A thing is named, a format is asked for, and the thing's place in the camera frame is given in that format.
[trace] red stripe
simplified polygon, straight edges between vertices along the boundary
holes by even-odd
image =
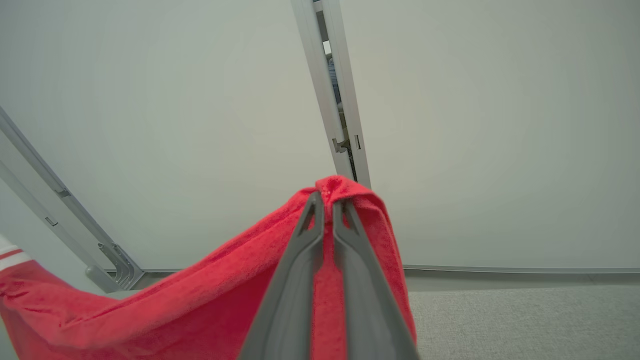
[[[22,249],[11,250],[11,251],[7,252],[6,254],[0,255],[0,260],[8,258],[11,255],[20,254],[21,252],[22,252]]]

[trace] white stripe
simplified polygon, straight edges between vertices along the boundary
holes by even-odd
[[[0,255],[4,255],[9,251],[14,251],[14,250],[18,250],[19,247],[16,245],[9,245],[9,246],[5,246],[5,247],[0,247]]]
[[[11,266],[22,264],[23,262],[29,260],[31,260],[31,256],[27,255],[25,252],[19,252],[17,254],[11,255],[8,258],[0,260],[0,271],[6,268],[10,268]]]

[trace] gray fabric surface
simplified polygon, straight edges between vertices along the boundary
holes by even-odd
[[[409,293],[422,359],[640,359],[640,286]]]

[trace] gray carpet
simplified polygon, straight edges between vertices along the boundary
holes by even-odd
[[[414,292],[427,359],[640,359],[640,286]]]

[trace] red towel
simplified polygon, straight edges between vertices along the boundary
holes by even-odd
[[[400,256],[384,203],[344,177],[319,180],[197,264],[124,300],[76,290],[5,252],[0,314],[20,359],[235,359],[309,194],[325,204],[324,264],[314,279],[312,358],[346,358],[332,204],[353,198],[415,341]]]

